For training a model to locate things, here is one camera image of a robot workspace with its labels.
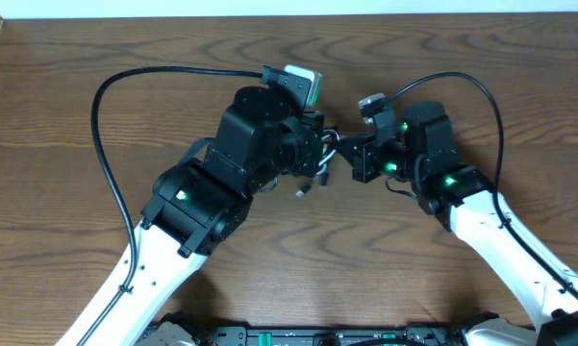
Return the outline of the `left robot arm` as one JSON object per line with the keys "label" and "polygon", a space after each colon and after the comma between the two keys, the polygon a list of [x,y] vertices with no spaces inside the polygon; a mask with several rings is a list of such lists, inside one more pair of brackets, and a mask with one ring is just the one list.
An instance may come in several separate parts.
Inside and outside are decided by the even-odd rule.
{"label": "left robot arm", "polygon": [[132,345],[167,299],[246,219],[256,193],[283,173],[322,167],[317,87],[239,89],[213,137],[195,141],[154,183],[120,264],[59,340]]}

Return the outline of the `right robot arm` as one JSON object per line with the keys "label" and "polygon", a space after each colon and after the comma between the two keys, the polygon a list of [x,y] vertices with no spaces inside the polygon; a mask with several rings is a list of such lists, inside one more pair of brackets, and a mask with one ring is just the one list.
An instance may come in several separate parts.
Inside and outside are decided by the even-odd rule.
{"label": "right robot arm", "polygon": [[461,162],[440,102],[407,107],[397,116],[382,94],[359,103],[373,132],[339,141],[353,178],[408,182],[408,195],[474,249],[509,288],[532,323],[510,324],[495,313],[453,331],[451,345],[578,345],[578,273],[523,225],[476,167]]}

